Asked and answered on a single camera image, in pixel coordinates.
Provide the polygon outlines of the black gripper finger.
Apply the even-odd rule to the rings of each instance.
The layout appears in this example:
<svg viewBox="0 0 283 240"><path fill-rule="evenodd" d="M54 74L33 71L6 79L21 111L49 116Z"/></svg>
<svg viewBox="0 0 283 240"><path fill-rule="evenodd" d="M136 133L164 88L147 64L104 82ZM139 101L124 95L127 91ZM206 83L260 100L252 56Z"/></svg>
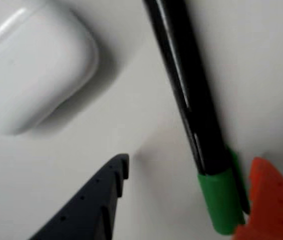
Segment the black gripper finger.
<svg viewBox="0 0 283 240"><path fill-rule="evenodd" d="M112 239L118 199L129 178L129 164L127 153L112 157L31 239Z"/></svg>

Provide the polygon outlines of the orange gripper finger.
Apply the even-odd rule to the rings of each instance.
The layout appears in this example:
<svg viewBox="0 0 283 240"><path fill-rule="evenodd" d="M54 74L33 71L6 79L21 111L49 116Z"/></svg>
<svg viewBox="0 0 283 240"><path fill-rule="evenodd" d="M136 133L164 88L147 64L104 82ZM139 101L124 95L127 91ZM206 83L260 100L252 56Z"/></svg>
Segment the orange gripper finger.
<svg viewBox="0 0 283 240"><path fill-rule="evenodd" d="M283 240L283 175L268 160L255 157L250 173L248 221L239 225L235 240Z"/></svg>

